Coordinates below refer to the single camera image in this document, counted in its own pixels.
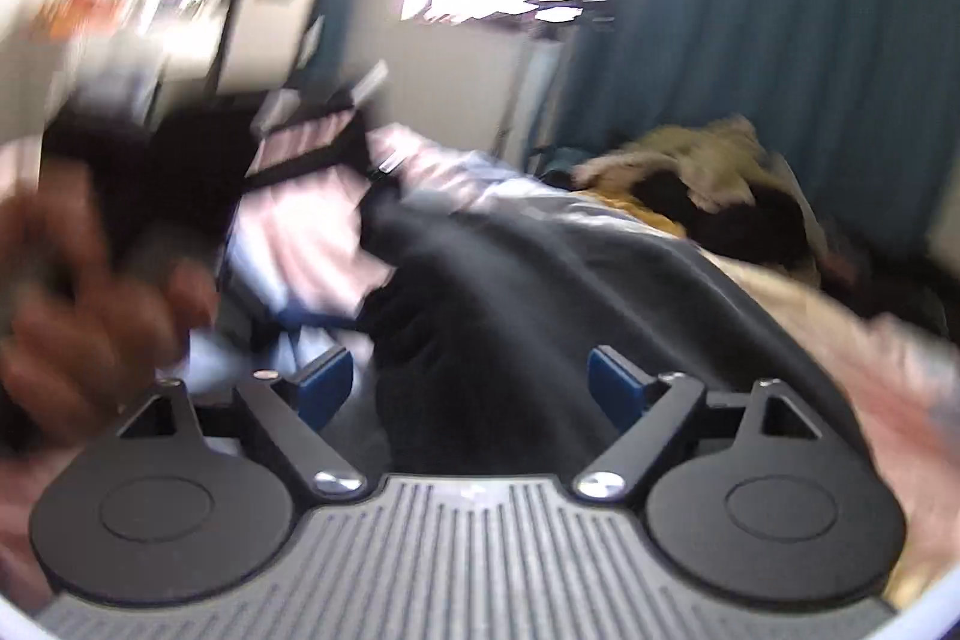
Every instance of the black lever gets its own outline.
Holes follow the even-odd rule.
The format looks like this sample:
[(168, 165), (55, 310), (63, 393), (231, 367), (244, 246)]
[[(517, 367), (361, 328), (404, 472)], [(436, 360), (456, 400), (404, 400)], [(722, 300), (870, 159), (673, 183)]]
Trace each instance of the black lever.
[(242, 380), (233, 397), (244, 451), (282, 478), (301, 509), (353, 500), (367, 487), (364, 476), (270, 386)]
[[(598, 353), (598, 358), (608, 364), (607, 370), (593, 365)], [(637, 405), (645, 411), (617, 442), (575, 477), (573, 490), (587, 501), (630, 506), (680, 461), (690, 439), (691, 424), (707, 398), (707, 389), (699, 380), (683, 374), (654, 379), (613, 348), (602, 347), (594, 351), (590, 367), (595, 396), (603, 383), (599, 374), (602, 371), (616, 375), (608, 379), (611, 384), (621, 384), (629, 377)]]

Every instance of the bed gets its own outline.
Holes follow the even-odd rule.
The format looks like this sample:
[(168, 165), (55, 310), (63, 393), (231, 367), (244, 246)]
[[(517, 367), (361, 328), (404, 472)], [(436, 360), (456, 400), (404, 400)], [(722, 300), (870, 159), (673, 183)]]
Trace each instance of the bed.
[[(256, 166), (324, 145), (347, 121), (349, 115), (342, 114), (278, 134), (261, 148)], [(376, 129), (368, 140), (374, 159), (402, 162), (405, 189), (445, 199), (451, 208), (683, 242), (626, 213), (519, 175), (483, 154), (441, 148), (402, 126)], [(11, 162), (30, 159), (23, 149), (16, 155), (8, 151)], [(280, 309), (294, 296), (311, 309), (351, 316), (392, 273), (358, 250), (356, 207), (365, 190), (355, 175), (331, 169), (248, 196), (237, 215), (229, 258), (272, 308)], [(861, 321), (773, 272), (707, 258), (760, 304), (850, 400), (878, 470), (908, 516), (907, 548), (888, 592), (897, 605), (908, 605), (960, 560), (960, 451), (949, 434), (956, 432), (956, 418), (949, 417), (956, 415), (955, 355), (898, 322)], [(323, 436), (360, 469), (381, 473), (391, 454), (373, 405), (370, 340), (339, 330), (304, 330), (289, 346), (286, 361), (303, 363), (334, 341), (352, 352), (354, 387)], [(195, 338), (181, 370), (191, 389), (203, 392), (256, 369), (257, 360), (215, 338)], [(42, 575), (26, 541), (29, 507), (69, 458), (70, 453), (45, 453), (29, 464), (0, 465), (2, 479), (25, 487), (18, 501), (3, 507), (2, 518), (8, 593), (27, 608), (44, 599)]]

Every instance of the finger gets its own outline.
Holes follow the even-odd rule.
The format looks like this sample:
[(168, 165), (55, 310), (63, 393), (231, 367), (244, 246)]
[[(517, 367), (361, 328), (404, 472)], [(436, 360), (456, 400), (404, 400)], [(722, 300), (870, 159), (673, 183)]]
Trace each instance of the finger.
[(8, 271), (27, 245), (34, 201), (35, 194), (27, 191), (0, 201), (0, 271)]
[(166, 286), (178, 330), (203, 329), (217, 316), (219, 296), (211, 275), (200, 263), (180, 261)]
[(13, 340), (0, 345), (0, 377), (13, 402), (56, 443), (79, 442), (112, 418), (111, 411), (90, 403), (53, 367)]
[(81, 319), (65, 303), (31, 290), (21, 299), (11, 325), (24, 352), (42, 357), (84, 396), (114, 408), (126, 401), (120, 357), (97, 319)]
[(130, 370), (171, 365), (182, 355), (173, 311), (155, 287), (136, 280), (82, 281), (77, 308), (100, 321)]
[(75, 272), (107, 269), (107, 239), (86, 167), (71, 162), (44, 167), (31, 232), (35, 241), (51, 242)]

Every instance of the blue tab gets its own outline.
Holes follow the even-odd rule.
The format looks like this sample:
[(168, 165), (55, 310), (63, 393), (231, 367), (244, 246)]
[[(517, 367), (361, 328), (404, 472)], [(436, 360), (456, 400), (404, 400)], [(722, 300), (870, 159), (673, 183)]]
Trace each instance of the blue tab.
[(340, 329), (356, 332), (356, 319), (349, 316), (338, 316), (335, 313), (318, 313), (308, 310), (297, 301), (291, 301), (275, 315), (280, 328), (287, 332), (296, 332), (299, 329)]
[(655, 379), (611, 347), (590, 351), (587, 381), (590, 395), (621, 434), (637, 423), (650, 407), (645, 389)]
[(329, 423), (353, 388), (353, 357), (341, 347), (328, 350), (298, 383), (296, 412), (314, 432)]

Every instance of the clothing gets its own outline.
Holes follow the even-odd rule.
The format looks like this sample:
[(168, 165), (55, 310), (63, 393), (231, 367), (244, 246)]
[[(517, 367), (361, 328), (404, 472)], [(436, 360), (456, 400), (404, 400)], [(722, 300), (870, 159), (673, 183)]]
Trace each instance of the clothing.
[(757, 265), (791, 269), (810, 257), (803, 212), (793, 196), (751, 185), (754, 204), (733, 204), (709, 213), (690, 200), (677, 175), (658, 172), (632, 185), (630, 195), (644, 207), (680, 223), (704, 249)]
[(616, 152), (579, 165), (573, 179), (581, 188), (622, 193), (656, 172), (672, 172), (698, 209), (714, 213), (734, 204), (753, 204), (755, 185), (786, 190), (784, 182), (760, 165), (764, 154), (754, 126), (737, 115), (699, 129), (661, 125)]
[(606, 204), (608, 207), (613, 207), (614, 210), (621, 210), (627, 215), (642, 221), (642, 223), (660, 229), (673, 237), (680, 239), (686, 237), (686, 229), (680, 223), (674, 223), (665, 215), (648, 210), (630, 194), (605, 194), (603, 191), (594, 190), (579, 191), (579, 194), (594, 201), (599, 201), (601, 204)]
[(867, 453), (829, 378), (691, 245), (378, 197), (361, 214), (395, 266), (359, 322), (397, 472), (571, 480), (616, 439), (587, 388), (599, 345), (711, 389), (781, 378)]

